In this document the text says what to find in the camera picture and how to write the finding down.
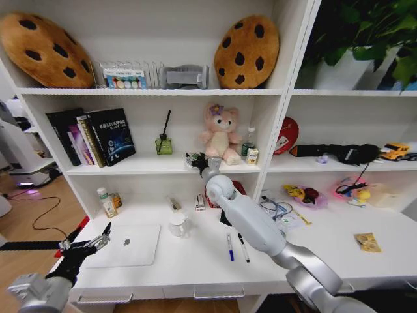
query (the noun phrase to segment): bottle cap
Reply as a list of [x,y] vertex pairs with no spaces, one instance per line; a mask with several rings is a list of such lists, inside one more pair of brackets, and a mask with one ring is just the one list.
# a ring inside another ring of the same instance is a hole
[[107,190],[106,190],[106,188],[104,188],[104,187],[100,187],[99,189],[97,189],[97,193],[98,193],[99,195],[102,195],[102,194],[107,194]]

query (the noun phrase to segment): red circular sign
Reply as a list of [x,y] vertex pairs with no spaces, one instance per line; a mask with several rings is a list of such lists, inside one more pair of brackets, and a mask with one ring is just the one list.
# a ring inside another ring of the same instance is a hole
[[285,117],[281,132],[275,145],[274,155],[284,153],[294,145],[298,137],[298,124],[290,117]]

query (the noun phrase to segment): black book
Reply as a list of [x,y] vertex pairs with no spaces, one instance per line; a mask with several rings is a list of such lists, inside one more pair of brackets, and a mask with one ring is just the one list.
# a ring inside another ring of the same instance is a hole
[[86,116],[108,166],[135,154],[123,109],[87,112]]
[[50,120],[50,123],[59,138],[59,141],[64,147],[65,152],[72,165],[80,165],[81,160],[79,159],[76,150],[72,146],[71,140],[68,137],[69,126],[77,124],[77,116],[84,115],[82,108],[76,108],[72,110],[65,110],[53,113],[47,113],[46,116]]

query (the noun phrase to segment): white robot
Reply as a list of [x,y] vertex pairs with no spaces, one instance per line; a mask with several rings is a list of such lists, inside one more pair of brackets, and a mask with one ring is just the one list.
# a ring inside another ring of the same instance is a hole
[[[360,301],[336,297],[342,285],[340,277],[309,249],[287,242],[274,221],[250,197],[237,191],[230,178],[220,175],[220,162],[221,158],[214,157],[197,165],[208,197],[224,210],[233,227],[252,247],[289,270],[287,281],[301,300],[323,313],[375,313]],[[64,260],[46,279],[38,274],[25,275],[8,288],[22,302],[20,312],[61,312],[83,260],[109,241],[109,226],[91,242],[71,243],[76,235],[60,244]],[[8,248],[18,250],[18,244]]]

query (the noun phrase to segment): small figurine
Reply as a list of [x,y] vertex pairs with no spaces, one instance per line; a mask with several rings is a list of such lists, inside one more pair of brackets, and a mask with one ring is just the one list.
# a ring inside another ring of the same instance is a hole
[[368,190],[359,190],[347,203],[355,207],[366,207],[366,201],[371,197]]
[[317,158],[315,159],[315,161],[316,161],[317,163],[320,163],[320,164],[327,164],[327,162],[328,162],[328,155],[322,155],[322,156],[319,156],[319,157],[317,157]]

